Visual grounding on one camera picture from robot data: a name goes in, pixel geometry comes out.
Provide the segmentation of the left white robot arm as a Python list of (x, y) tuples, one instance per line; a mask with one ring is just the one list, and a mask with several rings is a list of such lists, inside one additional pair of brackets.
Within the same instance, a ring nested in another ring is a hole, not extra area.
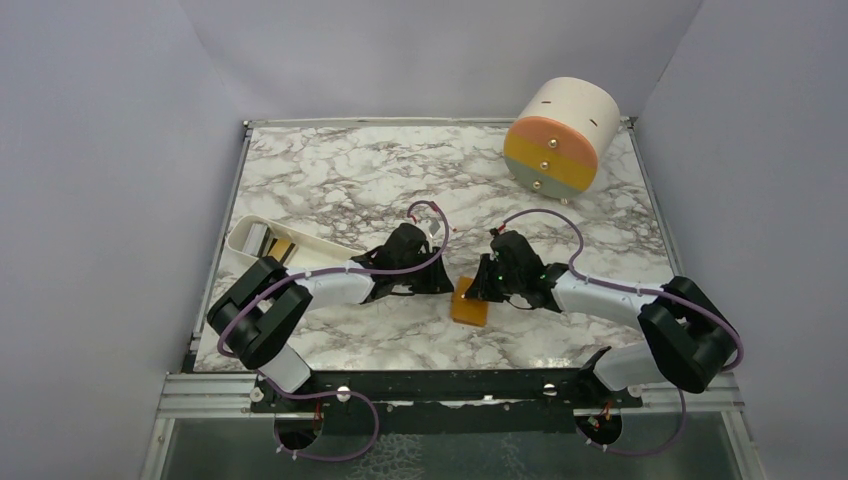
[(313, 401), (312, 371), (288, 341), (310, 311), (368, 304), (384, 297), (451, 293), (442, 260), (418, 227), (402, 223), (381, 245), (342, 264), (317, 269), (257, 259), (210, 307), (207, 324), (226, 351), (276, 385), (285, 407)]

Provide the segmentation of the yellow leather card holder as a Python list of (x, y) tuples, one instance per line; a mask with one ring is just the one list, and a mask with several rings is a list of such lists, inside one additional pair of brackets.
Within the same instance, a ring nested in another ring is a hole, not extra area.
[(473, 327), (485, 327), (488, 317), (488, 303), (473, 298), (465, 298), (464, 294), (471, 286), (473, 279), (460, 276), (451, 296), (450, 318), (455, 322)]

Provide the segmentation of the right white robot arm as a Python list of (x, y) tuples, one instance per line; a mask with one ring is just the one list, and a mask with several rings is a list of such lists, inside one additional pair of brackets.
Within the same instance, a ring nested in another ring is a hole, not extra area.
[(604, 347), (578, 370), (574, 387), (589, 406), (600, 407), (631, 386), (664, 381), (702, 393), (743, 357), (738, 332), (689, 278), (641, 285), (590, 277), (572, 262), (544, 263), (516, 231), (495, 234), (490, 247), (464, 298), (501, 303), (520, 296), (531, 309), (581, 313), (642, 333), (642, 342)]

